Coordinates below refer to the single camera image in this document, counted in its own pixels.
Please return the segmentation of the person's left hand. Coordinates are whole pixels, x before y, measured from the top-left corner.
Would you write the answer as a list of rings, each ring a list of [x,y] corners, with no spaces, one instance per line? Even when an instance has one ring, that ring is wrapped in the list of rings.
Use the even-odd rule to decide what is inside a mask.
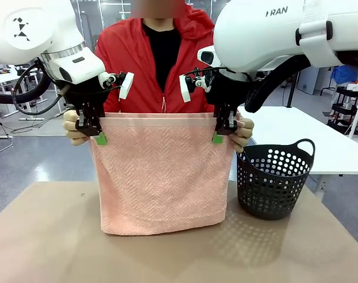
[[[230,135],[230,141],[237,153],[241,153],[249,144],[253,135],[254,123],[252,120],[244,118],[238,113],[236,115],[237,130]]]

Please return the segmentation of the person's right hand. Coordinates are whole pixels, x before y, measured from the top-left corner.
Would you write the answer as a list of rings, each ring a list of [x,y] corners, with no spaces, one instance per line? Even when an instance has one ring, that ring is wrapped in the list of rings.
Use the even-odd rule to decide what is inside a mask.
[[[89,137],[76,129],[76,122],[79,116],[75,110],[68,110],[64,113],[63,128],[66,136],[73,146],[79,146],[88,141]]]

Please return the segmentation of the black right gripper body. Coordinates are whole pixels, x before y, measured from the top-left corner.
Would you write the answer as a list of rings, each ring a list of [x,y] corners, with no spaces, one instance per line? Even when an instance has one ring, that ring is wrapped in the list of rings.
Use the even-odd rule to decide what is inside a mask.
[[[210,91],[205,93],[205,99],[208,104],[214,106],[228,104],[232,107],[238,107],[246,102],[249,90],[249,81],[232,80],[216,71],[213,75]]]

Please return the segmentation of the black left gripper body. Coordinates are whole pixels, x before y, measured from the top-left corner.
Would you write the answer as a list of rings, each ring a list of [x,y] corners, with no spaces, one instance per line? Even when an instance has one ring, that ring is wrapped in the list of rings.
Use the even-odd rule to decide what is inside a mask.
[[[109,75],[96,75],[79,84],[73,84],[64,80],[57,80],[59,89],[69,86],[64,94],[67,104],[74,106],[74,109],[82,109],[82,105],[89,103],[95,107],[97,114],[104,114],[104,103],[109,94]]]

